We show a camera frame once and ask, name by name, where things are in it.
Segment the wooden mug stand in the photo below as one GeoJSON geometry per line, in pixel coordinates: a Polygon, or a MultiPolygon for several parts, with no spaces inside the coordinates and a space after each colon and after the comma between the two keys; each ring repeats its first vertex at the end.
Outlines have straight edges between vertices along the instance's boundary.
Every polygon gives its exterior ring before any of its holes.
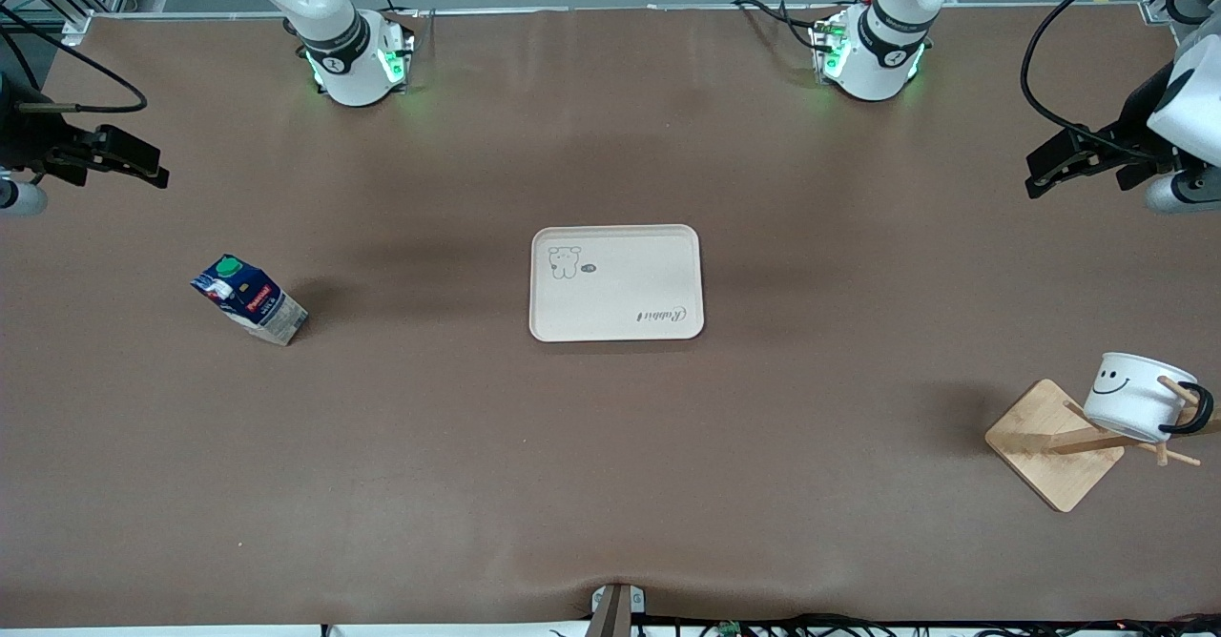
{"type": "Polygon", "coordinates": [[[1140,442],[1085,419],[1085,410],[1054,380],[1031,384],[984,436],[1002,462],[1059,513],[1070,513],[1129,449],[1155,454],[1160,466],[1199,460],[1155,442],[1140,442]]]}

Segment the white smiley mug black handle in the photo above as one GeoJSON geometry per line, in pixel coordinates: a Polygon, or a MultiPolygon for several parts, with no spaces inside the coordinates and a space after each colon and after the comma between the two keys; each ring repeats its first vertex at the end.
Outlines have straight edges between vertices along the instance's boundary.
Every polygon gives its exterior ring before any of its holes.
{"type": "Polygon", "coordinates": [[[1128,351],[1105,351],[1083,412],[1099,427],[1161,444],[1208,427],[1215,398],[1186,369],[1128,351]]]}

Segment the cream tray with rabbit print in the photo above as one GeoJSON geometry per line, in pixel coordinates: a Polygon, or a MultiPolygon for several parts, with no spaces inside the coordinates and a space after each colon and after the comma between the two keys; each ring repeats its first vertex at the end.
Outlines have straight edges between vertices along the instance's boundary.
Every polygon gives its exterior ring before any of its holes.
{"type": "Polygon", "coordinates": [[[689,225],[549,227],[531,242],[536,340],[689,340],[705,328],[701,243],[689,225]]]}

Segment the blue milk carton green cap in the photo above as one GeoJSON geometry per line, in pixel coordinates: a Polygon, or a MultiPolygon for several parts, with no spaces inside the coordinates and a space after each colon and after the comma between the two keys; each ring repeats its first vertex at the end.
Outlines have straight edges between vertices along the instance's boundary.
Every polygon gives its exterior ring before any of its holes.
{"type": "Polygon", "coordinates": [[[309,314],[263,268],[226,254],[190,281],[236,325],[256,339],[287,347],[305,325],[309,314]]]}

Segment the metal table edge bracket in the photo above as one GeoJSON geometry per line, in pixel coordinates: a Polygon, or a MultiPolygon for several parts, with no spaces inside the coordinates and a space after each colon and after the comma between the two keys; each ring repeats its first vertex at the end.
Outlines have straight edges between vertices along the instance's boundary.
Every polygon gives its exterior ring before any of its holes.
{"type": "Polygon", "coordinates": [[[639,624],[647,613],[641,586],[602,585],[593,589],[591,606],[585,637],[647,637],[639,624]]]}

